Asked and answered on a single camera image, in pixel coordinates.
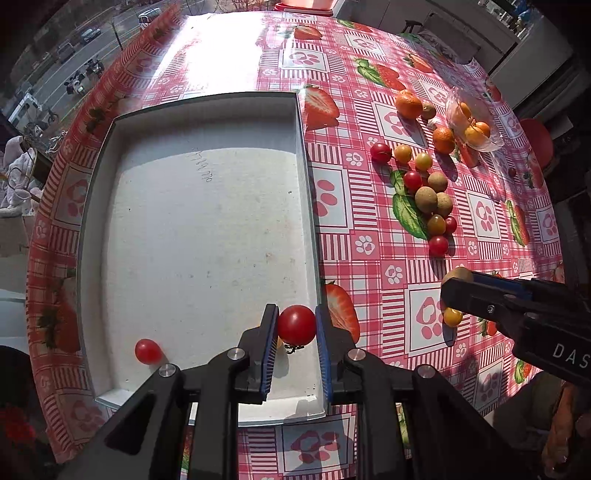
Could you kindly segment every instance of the red stool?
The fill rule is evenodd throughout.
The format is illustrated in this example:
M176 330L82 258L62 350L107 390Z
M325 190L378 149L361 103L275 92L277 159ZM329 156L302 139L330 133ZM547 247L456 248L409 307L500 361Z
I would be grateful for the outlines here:
M527 140L530 141L531 148L534 150L540 168L543 169L550 163L554 155L554 144L552 143L550 132L548 132L542 122L534 118L520 120L520 124Z

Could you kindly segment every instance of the plastic container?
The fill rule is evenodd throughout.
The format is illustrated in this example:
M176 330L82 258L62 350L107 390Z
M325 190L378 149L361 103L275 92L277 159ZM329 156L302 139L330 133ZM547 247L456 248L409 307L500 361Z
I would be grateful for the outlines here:
M283 3L289 7L312 8L314 10L331 10L336 0L284 0Z
M470 108L472 117L469 119L460 108L460 103L465 103ZM505 141L495 124L495 118L483 100L473 97L464 90L454 87L447 97L445 106L447 123L454 133L468 146L480 152L494 152L503 145ZM484 122L491 129L491 136L476 134L470 140L466 138L465 132L473 119L476 122Z

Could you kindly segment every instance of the clear plastic bowl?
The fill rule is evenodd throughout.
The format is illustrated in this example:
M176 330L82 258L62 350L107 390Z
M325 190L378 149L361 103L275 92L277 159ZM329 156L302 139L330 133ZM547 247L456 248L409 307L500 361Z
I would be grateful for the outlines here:
M472 118L476 119L477 122L484 122L490 127L491 136L489 138L482 134L476 134L471 141L466 139L464 132L470 126L470 121L460 108L460 103L462 102L470 108ZM458 87L454 87L447 97L445 115L447 123L453 129L453 132L474 150L478 150L479 152L494 152L505 145L501 132L499 132L495 124L495 118L492 116L486 103Z

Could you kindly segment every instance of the yellow cherry tomato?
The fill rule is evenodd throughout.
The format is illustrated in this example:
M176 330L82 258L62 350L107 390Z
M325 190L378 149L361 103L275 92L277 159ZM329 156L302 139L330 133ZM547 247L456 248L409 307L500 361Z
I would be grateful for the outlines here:
M419 153L414 157L414 167L419 171L427 171L433 166L433 159L427 152Z
M457 327L460 325L463 316L464 314L459 310L447 308L445 309L445 312L443 312L443 321L448 327Z

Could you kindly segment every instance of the motorcycle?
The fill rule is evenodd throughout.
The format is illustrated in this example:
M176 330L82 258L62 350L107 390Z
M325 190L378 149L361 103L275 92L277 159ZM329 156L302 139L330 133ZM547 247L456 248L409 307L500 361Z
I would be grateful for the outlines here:
M86 95L86 89L84 88L84 85L82 85L82 80L84 80L84 78L86 78L84 74L81 73L80 70L76 70L74 75L72 75L67 82L64 82L66 93L68 95L73 95L75 92L80 95L80 97L84 97L84 95Z

